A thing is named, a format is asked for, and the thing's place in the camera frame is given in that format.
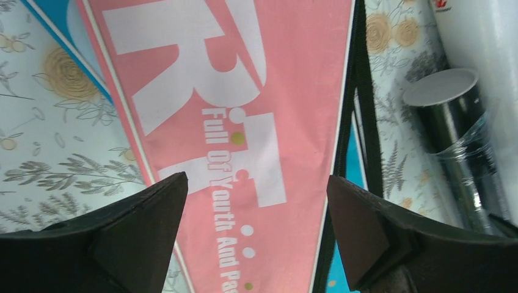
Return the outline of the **black shuttlecock tube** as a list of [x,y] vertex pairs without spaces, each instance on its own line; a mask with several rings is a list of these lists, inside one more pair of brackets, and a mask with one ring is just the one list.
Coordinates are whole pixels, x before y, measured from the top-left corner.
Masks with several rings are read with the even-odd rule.
[[442,169],[465,229],[504,236],[498,220],[510,220],[502,181],[471,68],[438,71],[404,93],[423,148]]

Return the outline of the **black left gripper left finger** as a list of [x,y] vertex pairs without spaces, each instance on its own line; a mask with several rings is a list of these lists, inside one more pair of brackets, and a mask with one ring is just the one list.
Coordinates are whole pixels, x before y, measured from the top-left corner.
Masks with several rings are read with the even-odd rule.
[[179,172],[41,231],[1,235],[2,292],[161,292],[188,178]]

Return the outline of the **white cardboard tube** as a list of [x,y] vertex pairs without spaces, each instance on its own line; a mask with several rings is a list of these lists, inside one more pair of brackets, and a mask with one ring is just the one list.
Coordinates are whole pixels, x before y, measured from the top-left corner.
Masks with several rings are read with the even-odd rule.
[[517,0],[430,1],[450,67],[473,68],[517,222]]

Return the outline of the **pink racket cover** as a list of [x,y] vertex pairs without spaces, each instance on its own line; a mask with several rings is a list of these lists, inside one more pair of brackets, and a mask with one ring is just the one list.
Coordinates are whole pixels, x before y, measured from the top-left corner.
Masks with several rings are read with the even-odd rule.
[[78,1],[148,184],[188,177],[191,292],[310,292],[353,1]]

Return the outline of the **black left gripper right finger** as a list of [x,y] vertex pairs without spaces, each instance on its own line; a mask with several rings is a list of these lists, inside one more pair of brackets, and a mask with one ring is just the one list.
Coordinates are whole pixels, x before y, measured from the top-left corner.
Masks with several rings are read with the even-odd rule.
[[450,226],[330,176],[327,198],[346,280],[361,292],[516,292],[517,227]]

